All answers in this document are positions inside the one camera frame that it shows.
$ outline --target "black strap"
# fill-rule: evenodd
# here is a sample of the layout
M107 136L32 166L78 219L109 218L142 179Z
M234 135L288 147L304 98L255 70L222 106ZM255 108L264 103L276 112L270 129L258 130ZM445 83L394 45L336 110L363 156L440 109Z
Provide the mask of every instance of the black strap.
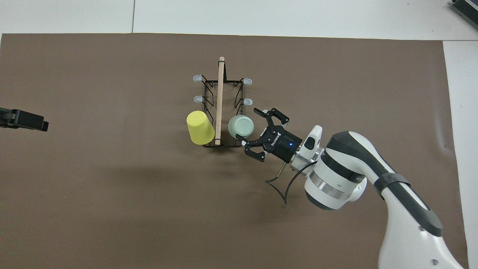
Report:
M382 196L382 191L388 187L390 184L394 183L394 182L402 182L402 183L405 183L407 184L408 186L410 186L410 183L408 182L408 180L400 175L400 174L396 174L396 173L385 173L381 176L379 176L379 178L373 183L373 186L375 187L375 190L377 190L377 192L379 193L380 197L382 197L383 199L383 196Z
M337 173L338 175L340 175L341 177L345 178L345 179L352 179L350 181L354 182L354 183L360 183L360 181L358 182L355 182L354 180L356 179L356 177L352 177L352 175L354 174L354 171L348 169L347 167L339 164L337 161L334 160L334 158L332 158L326 150L324 150L322 152L322 155L320 156L320 159L322 160L322 162L327 165L327 167L329 167L332 171L334 171L335 173Z

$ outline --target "black cable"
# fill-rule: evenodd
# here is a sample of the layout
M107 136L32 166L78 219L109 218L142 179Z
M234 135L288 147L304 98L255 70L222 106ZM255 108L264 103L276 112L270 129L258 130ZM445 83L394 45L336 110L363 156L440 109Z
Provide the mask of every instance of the black cable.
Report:
M314 165L314 164L316 164L316 163L317 163L317 161L312 162L312 163L310 163L310 164L304 166L302 169L300 169L300 170L295 174L295 176L291 179L291 181L289 182L289 185L287 185L287 188L285 189L285 194L282 194L282 192L281 192L277 187L275 187L274 185L272 185L272 183L271 183L271 182L275 181L276 179L278 179L278 177L275 177L275 178L270 179L270 180L266 180L265 182L266 182L267 184L271 185L271 186L274 188L274 190L276 190L276 191L280 194L280 196L282 197L282 200L284 200L284 204L287 204L287 193L289 192L289 189L290 189L290 187L291 187L291 185L292 185L292 182L294 182L294 180L297 178L297 176L300 175L300 173L302 173L302 171L304 171L307 167L309 167L309 166L311 166L311 165Z

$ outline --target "black wire rack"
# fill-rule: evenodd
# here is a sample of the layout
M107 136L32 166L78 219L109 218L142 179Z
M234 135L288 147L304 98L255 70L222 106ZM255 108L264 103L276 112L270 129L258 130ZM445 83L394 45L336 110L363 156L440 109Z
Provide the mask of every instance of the black wire rack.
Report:
M228 80L226 75L226 64L224 64L224 83L225 84L233 84L234 89L237 90L236 98L234 99L234 109L236 109L236 115L243 115L244 114L244 78L240 80ZM215 119L211 112L209 111L208 107L214 107L214 93L212 92L212 88L214 88L214 84L217 85L218 80L209 80L205 76L201 75L201 82L204 84L204 95L202 96L201 103L203 104L203 112L207 115L208 119L211 121L211 124L214 126ZM223 144L221 140L220 145L216 145L215 141L221 139L213 139L208 144L203 145L204 147L241 147L241 141L232 138L231 144Z

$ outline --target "yellow cup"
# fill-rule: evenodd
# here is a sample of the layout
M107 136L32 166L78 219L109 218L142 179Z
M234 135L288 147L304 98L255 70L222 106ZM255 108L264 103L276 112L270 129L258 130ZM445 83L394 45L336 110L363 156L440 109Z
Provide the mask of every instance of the yellow cup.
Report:
M186 118L189 136L194 144L204 145L214 139L216 132L206 114L202 111L193 111Z

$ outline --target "plastic cup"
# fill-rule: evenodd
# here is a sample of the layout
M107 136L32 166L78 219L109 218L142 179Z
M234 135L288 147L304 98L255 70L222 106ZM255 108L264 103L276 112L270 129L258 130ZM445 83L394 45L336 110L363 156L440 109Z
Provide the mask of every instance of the plastic cup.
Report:
M204 112L197 110L189 113L186 122L194 144L205 145L214 139L216 133Z
M247 116L236 115L229 121L228 130L234 138L236 134L248 137L254 131L254 122Z

